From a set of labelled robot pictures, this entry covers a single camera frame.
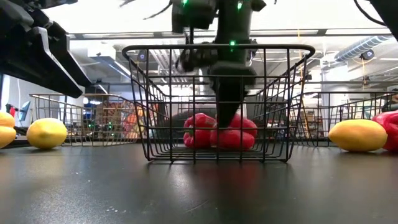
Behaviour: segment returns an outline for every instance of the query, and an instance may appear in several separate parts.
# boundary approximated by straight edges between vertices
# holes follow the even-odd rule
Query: ventilation duct
[[[373,36],[373,37],[368,37],[366,39],[355,42],[355,43],[351,44],[349,47],[347,47],[346,49],[338,52],[335,56],[335,61],[336,62],[346,62],[349,59],[360,56],[362,53],[365,53],[368,50],[371,50],[375,46],[383,43],[386,40],[389,40],[390,38],[392,38],[392,35]]]

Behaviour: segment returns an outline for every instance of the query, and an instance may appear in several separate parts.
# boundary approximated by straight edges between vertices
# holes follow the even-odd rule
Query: black table
[[[0,223],[396,223],[398,158],[150,163],[141,145],[0,151]]]

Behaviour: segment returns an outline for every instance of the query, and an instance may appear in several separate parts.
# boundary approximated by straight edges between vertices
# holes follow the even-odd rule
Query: computer monitor
[[[30,101],[25,102],[22,105],[22,108],[19,109],[19,121],[25,121],[27,112],[29,110],[29,106],[30,106]]]

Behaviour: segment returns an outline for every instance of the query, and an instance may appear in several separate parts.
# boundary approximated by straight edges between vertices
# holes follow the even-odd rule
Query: bell pepper
[[[241,128],[241,115],[236,114],[235,117],[232,119],[232,122],[229,126],[231,128]],[[257,128],[257,125],[254,124],[253,121],[243,118],[242,127],[243,128]],[[243,132],[248,133],[253,137],[257,136],[257,129],[243,129]]]
[[[222,149],[240,149],[242,139],[242,149],[249,150],[254,145],[254,136],[249,133],[242,133],[240,130],[219,130],[218,144],[217,144],[217,130],[212,130],[210,134],[210,143],[212,146]]]
[[[373,117],[372,120],[383,126],[388,135],[387,142],[383,146],[383,149],[398,152],[398,111],[378,114]]]
[[[184,122],[184,128],[192,128],[194,122],[195,128],[212,128],[216,120],[203,113],[198,113],[195,115],[195,119],[192,116]],[[190,129],[184,134],[184,145],[187,147],[210,147],[210,134],[211,130],[196,129],[194,132]]]

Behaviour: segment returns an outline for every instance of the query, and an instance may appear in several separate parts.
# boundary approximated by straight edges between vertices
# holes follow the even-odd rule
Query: wire rack
[[[298,117],[297,143],[304,146],[336,146],[329,138],[329,130],[348,119],[372,119],[373,116],[391,110],[392,96],[388,91],[321,91],[305,93],[316,95],[316,103],[302,108]],[[333,105],[333,99],[345,101]]]
[[[219,101],[214,93],[199,94],[196,89],[206,83],[196,80],[197,76],[175,73],[172,54],[169,57],[169,73],[151,75],[148,71],[149,61],[137,64],[135,58],[131,58],[129,51],[145,50],[149,55],[150,50],[166,50],[173,52],[182,49],[212,49],[218,50],[230,47],[225,44],[211,45],[133,45],[123,49],[122,54],[130,64],[132,74],[131,86],[136,102],[137,117],[144,121],[139,124],[139,136],[142,139],[144,155],[148,161],[152,160],[278,160],[288,161],[292,154],[297,130],[297,118],[292,117],[291,111],[300,114],[302,107],[302,92],[304,79],[300,77],[299,71],[306,74],[308,58],[315,49],[307,45],[236,45],[237,49],[259,49],[263,50],[264,74],[256,76],[257,83],[262,82],[261,91],[246,97],[238,103],[240,108],[247,108],[249,119],[257,124],[258,135],[253,148],[248,151],[242,149],[237,151],[224,151],[219,147],[205,149],[186,148],[182,143],[183,122],[193,114],[205,113],[215,117]],[[268,50],[280,50],[284,53],[286,64],[284,72],[271,76],[267,72],[266,52]],[[302,57],[295,63],[290,59],[293,51],[303,52]],[[214,78],[218,80],[219,75],[202,75],[203,78]],[[153,78],[161,78],[165,86],[158,86]],[[186,94],[173,94],[173,79],[183,78],[192,83],[192,91]],[[244,76],[239,76],[243,85]]]
[[[42,118],[61,120],[68,130],[64,146],[115,146],[131,144],[139,137],[140,121],[134,103],[117,95],[85,94],[79,99],[65,95],[31,94],[30,122]],[[86,107],[83,98],[87,98]]]

